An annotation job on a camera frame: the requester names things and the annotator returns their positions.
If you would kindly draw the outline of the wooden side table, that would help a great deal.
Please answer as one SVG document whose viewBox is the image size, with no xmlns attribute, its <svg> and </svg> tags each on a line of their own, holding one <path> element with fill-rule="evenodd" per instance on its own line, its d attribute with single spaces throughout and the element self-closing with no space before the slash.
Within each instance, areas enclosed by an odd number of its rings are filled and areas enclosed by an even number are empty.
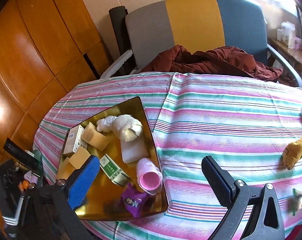
<svg viewBox="0 0 302 240">
<path fill-rule="evenodd" d="M 273 38 L 268 38 L 268 43 L 291 60 L 296 70 L 302 71 L 302 50 L 289 49 L 287 45 Z"/>
</svg>

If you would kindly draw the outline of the wooden wardrobe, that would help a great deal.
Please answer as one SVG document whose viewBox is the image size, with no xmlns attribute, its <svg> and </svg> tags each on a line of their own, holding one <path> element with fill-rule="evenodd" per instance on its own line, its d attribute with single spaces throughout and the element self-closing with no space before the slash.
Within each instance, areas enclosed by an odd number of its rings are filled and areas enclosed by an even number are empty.
<svg viewBox="0 0 302 240">
<path fill-rule="evenodd" d="M 83 0 L 8 0 L 0 12 L 0 163 L 7 139 L 30 150 L 51 107 L 109 64 Z"/>
</svg>

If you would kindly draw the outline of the white cardboard box with barcode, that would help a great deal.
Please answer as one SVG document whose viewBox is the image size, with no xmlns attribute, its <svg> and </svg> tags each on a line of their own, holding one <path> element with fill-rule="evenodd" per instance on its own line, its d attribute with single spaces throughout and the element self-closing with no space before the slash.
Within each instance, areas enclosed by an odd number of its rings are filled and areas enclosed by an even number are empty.
<svg viewBox="0 0 302 240">
<path fill-rule="evenodd" d="M 83 132 L 84 127 L 82 125 L 77 125 L 70 129 L 64 145 L 64 156 L 71 157 L 71 155 L 77 152 L 79 147 L 88 148 L 88 144 L 81 138 Z"/>
</svg>

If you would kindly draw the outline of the black rolled mat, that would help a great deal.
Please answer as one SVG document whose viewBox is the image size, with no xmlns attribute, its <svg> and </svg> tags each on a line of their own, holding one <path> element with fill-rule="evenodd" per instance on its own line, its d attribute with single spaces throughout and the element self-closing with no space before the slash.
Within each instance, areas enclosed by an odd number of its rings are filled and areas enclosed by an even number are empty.
<svg viewBox="0 0 302 240">
<path fill-rule="evenodd" d="M 118 50 L 122 56 L 126 51 L 131 50 L 130 39 L 126 26 L 126 16 L 128 10 L 125 6 L 118 6 L 109 10 L 109 16 L 111 19 L 112 28 L 116 38 Z M 121 67 L 125 74 L 130 74 L 131 71 L 136 67 L 134 56 L 131 55 L 129 59 L 124 62 Z"/>
</svg>

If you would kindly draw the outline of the dark red garment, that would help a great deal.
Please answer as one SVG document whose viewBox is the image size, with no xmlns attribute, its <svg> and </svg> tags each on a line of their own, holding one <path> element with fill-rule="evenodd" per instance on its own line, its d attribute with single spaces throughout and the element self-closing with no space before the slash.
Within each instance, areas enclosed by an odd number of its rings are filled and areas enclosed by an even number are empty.
<svg viewBox="0 0 302 240">
<path fill-rule="evenodd" d="M 192 54 L 181 45 L 159 53 L 141 71 L 229 75 L 262 81 L 277 81 L 283 73 L 281 68 L 266 66 L 237 47 L 222 46 Z"/>
</svg>

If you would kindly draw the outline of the grey yellow blue chair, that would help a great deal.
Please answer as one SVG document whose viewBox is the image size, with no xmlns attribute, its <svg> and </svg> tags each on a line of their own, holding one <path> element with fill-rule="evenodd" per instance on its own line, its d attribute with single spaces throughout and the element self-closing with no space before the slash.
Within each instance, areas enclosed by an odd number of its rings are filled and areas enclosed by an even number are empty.
<svg viewBox="0 0 302 240">
<path fill-rule="evenodd" d="M 175 45 L 189 52 L 221 46 L 243 49 L 255 60 L 267 64 L 278 61 L 302 88 L 302 78 L 288 61 L 267 41 L 262 10 L 245 0 L 165 0 L 128 12 L 126 26 L 131 50 L 120 56 L 101 78 L 114 75 L 134 56 L 138 73 L 159 53 Z"/>
</svg>

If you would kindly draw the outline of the purple snack wrapper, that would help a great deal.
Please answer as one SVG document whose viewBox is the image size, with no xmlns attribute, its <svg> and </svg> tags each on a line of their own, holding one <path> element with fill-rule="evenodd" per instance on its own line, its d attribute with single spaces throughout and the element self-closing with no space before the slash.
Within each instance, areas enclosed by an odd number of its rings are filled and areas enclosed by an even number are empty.
<svg viewBox="0 0 302 240">
<path fill-rule="evenodd" d="M 140 217 L 142 207 L 148 198 L 148 193 L 138 191 L 131 183 L 127 184 L 126 189 L 121 195 L 126 210 L 129 211 L 134 218 Z"/>
</svg>

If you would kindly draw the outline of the white foam block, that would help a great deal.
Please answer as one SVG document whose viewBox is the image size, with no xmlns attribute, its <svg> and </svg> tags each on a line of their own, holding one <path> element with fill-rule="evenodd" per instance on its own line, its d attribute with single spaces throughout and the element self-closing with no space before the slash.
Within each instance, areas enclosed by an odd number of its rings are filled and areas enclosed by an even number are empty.
<svg viewBox="0 0 302 240">
<path fill-rule="evenodd" d="M 121 154 L 124 163 L 129 164 L 149 156 L 144 135 L 140 135 L 135 140 L 121 141 Z"/>
</svg>

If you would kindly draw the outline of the white plastic bag wad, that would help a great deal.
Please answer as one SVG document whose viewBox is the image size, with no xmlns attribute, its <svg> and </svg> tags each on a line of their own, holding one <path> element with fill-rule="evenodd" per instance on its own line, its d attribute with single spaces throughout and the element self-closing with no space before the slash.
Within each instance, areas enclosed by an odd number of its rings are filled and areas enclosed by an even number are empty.
<svg viewBox="0 0 302 240">
<path fill-rule="evenodd" d="M 98 132 L 108 133 L 112 130 L 112 123 L 117 116 L 110 115 L 106 118 L 100 119 L 96 122 L 96 129 Z"/>
</svg>

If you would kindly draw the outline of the small green box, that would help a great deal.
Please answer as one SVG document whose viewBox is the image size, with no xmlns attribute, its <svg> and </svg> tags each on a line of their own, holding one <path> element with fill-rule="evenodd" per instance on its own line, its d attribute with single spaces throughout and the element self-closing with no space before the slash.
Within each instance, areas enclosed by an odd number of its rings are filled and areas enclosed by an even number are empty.
<svg viewBox="0 0 302 240">
<path fill-rule="evenodd" d="M 109 180 L 115 185 L 125 187 L 131 178 L 120 168 L 108 154 L 99 159 L 99 165 Z"/>
</svg>

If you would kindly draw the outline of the yellow plush toy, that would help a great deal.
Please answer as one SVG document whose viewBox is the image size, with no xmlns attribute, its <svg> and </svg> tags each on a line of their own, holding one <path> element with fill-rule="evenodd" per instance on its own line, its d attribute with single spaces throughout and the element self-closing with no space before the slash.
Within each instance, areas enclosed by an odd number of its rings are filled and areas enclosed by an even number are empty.
<svg viewBox="0 0 302 240">
<path fill-rule="evenodd" d="M 294 165 L 302 158 L 302 137 L 297 141 L 290 142 L 282 153 L 283 165 L 291 170 Z"/>
</svg>

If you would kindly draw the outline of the striped bedspread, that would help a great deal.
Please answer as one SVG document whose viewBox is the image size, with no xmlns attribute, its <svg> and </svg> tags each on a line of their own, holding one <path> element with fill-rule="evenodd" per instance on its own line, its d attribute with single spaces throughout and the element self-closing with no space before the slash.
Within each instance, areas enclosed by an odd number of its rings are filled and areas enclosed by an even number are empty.
<svg viewBox="0 0 302 240">
<path fill-rule="evenodd" d="M 285 233 L 302 224 L 292 212 L 293 189 L 302 187 L 302 159 L 281 164 L 287 144 L 302 137 L 302 90 L 256 79 L 178 73 L 143 73 L 78 85 L 49 110 L 34 138 L 44 174 L 56 180 L 69 128 L 135 96 L 141 98 L 168 192 L 169 208 L 131 222 L 86 221 L 102 239 L 207 239 L 226 210 L 201 171 L 211 155 L 248 185 L 273 184 Z"/>
</svg>

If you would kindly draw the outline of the glass table with clutter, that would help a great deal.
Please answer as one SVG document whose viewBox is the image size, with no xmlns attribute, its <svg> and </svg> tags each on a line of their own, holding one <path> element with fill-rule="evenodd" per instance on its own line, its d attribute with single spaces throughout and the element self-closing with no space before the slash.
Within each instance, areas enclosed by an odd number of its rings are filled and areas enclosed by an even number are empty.
<svg viewBox="0 0 302 240">
<path fill-rule="evenodd" d="M 42 155 L 39 150 L 22 150 L 11 139 L 3 149 L 12 158 L 0 165 L 0 217 L 6 226 L 17 226 L 28 186 L 42 185 Z"/>
</svg>

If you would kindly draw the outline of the green cracker packet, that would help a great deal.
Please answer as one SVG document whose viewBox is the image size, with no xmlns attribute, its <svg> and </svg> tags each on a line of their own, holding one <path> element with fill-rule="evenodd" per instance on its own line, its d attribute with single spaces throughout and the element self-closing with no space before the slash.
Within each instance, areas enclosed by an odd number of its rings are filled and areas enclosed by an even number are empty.
<svg viewBox="0 0 302 240">
<path fill-rule="evenodd" d="M 295 187 L 292 192 L 293 196 L 289 199 L 289 208 L 292 215 L 295 216 L 302 209 L 302 189 Z"/>
</svg>

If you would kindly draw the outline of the white boxes on table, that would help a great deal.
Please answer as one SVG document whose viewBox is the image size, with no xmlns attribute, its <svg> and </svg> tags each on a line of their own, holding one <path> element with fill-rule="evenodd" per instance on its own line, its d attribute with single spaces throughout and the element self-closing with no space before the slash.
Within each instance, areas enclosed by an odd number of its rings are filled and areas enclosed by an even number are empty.
<svg viewBox="0 0 302 240">
<path fill-rule="evenodd" d="M 289 49 L 302 50 L 302 39 L 296 36 L 295 25 L 291 22 L 281 23 L 281 27 L 276 30 L 276 39 Z"/>
</svg>

